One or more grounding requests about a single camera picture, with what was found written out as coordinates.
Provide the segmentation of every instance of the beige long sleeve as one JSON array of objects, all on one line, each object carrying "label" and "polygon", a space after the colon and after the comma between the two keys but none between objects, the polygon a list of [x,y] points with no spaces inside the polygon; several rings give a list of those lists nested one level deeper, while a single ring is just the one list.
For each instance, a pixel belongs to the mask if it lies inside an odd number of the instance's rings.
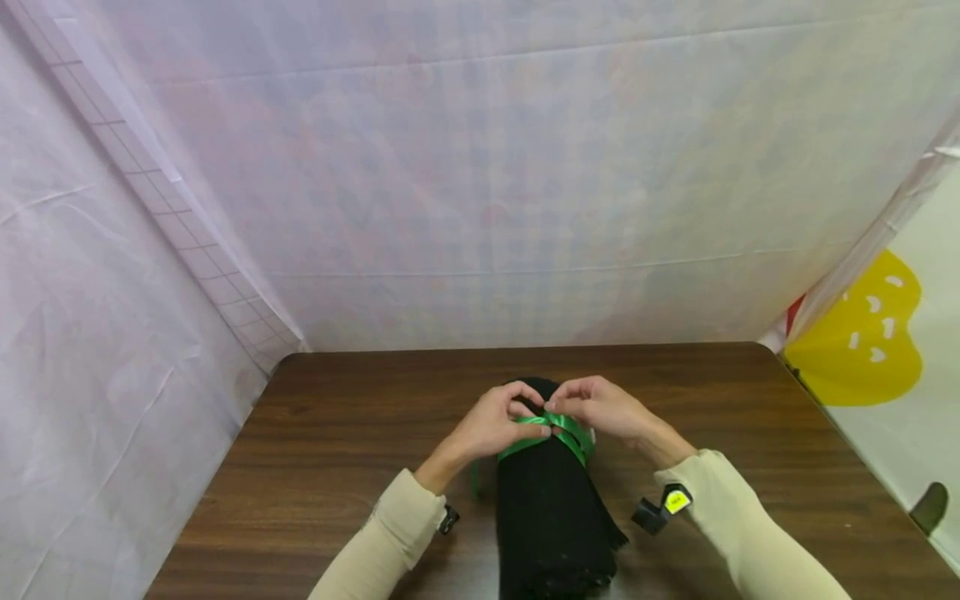
[{"label": "beige long sleeve", "polygon": [[[748,600],[834,600],[850,596],[816,559],[770,518],[723,454],[701,450],[655,475],[693,495],[693,520],[727,561]],[[409,470],[380,496],[373,515],[333,560],[309,600],[386,600],[412,569],[444,519],[444,498]]]},{"label": "beige long sleeve", "polygon": [[446,516],[435,496],[404,469],[380,496],[367,524],[333,559],[309,600],[386,600],[420,560]]},{"label": "beige long sleeve", "polygon": [[701,450],[655,474],[693,495],[690,516],[727,561],[733,584],[748,600],[850,598],[832,575],[763,509],[727,458]]}]

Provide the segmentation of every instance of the person's left hand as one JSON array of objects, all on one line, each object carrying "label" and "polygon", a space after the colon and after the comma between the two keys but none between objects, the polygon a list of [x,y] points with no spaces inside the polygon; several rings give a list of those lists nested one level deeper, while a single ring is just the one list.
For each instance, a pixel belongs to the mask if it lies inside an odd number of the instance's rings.
[{"label": "person's left hand", "polygon": [[497,386],[480,396],[446,441],[472,461],[502,452],[520,440],[550,437],[550,428],[545,425],[514,421],[534,416],[522,402],[514,400],[517,396],[543,406],[540,394],[522,381]]}]

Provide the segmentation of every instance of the black wrist strap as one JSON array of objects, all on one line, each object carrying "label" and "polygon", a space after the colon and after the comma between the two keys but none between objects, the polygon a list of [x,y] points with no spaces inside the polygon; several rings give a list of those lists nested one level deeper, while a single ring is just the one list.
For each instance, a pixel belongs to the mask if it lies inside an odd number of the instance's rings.
[{"label": "black wrist strap", "polygon": [[663,488],[660,505],[657,506],[646,498],[641,498],[639,505],[630,519],[643,528],[651,536],[655,536],[666,527],[670,518],[686,507],[693,504],[693,495],[679,483],[667,484]]},{"label": "black wrist strap", "polygon": [[446,508],[446,516],[444,520],[440,521],[440,527],[437,528],[441,534],[446,535],[450,533],[450,530],[453,529],[453,526],[457,524],[457,521],[460,520],[460,513],[456,512],[452,506],[449,504],[444,506]]}]

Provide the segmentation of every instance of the white dot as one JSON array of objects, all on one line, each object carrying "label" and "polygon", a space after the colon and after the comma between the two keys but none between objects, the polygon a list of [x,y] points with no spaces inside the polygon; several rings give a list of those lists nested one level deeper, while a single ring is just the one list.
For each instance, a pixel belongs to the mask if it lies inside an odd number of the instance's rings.
[{"label": "white dot", "polygon": [[894,337],[894,318],[887,317],[882,321],[883,323],[883,337],[890,339]]}]

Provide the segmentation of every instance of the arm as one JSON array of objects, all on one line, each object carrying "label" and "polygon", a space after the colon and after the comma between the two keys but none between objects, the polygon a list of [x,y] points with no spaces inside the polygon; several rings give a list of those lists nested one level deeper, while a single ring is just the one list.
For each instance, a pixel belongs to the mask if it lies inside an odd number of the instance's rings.
[{"label": "arm", "polygon": [[526,438],[546,437],[548,428],[516,423],[533,417],[519,402],[543,399],[515,381],[484,394],[416,473],[404,469],[380,496],[367,524],[330,563],[308,600],[386,600],[414,567],[446,514],[447,485],[471,461],[500,452]]},{"label": "arm", "polygon": [[832,575],[774,522],[750,485],[719,452],[697,450],[636,398],[603,377],[563,384],[546,409],[623,439],[660,469],[661,485],[693,495],[690,516],[727,562],[749,600],[849,598]]}]

